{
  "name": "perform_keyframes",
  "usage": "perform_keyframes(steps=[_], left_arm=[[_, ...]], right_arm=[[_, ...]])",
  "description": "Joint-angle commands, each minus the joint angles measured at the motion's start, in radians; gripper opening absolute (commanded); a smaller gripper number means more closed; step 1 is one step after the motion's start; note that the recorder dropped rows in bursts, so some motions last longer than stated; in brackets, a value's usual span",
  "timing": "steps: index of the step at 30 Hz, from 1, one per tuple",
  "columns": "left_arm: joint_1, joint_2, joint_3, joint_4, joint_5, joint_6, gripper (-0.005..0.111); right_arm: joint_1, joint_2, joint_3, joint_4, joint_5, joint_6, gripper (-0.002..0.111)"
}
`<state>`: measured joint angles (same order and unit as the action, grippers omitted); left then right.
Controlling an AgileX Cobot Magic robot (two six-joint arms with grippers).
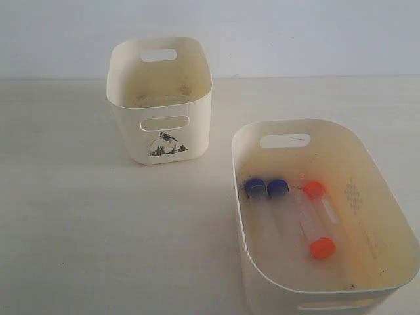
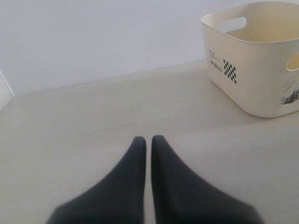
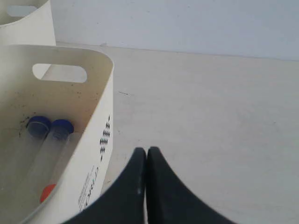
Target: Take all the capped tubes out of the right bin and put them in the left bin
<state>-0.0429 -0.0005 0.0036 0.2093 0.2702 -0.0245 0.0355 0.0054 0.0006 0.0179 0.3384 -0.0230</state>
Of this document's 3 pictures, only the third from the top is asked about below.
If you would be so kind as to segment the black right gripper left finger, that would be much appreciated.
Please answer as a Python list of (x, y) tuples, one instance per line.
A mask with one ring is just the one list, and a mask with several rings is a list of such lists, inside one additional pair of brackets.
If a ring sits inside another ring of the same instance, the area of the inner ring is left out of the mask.
[(146, 153), (134, 149), (115, 182), (69, 224), (143, 224)]

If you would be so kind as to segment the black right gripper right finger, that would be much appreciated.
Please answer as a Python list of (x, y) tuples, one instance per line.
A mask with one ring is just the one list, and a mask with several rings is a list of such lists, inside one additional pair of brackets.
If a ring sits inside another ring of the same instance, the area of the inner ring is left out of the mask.
[(149, 224), (233, 224), (196, 197), (171, 169), (158, 147), (150, 147), (146, 165)]

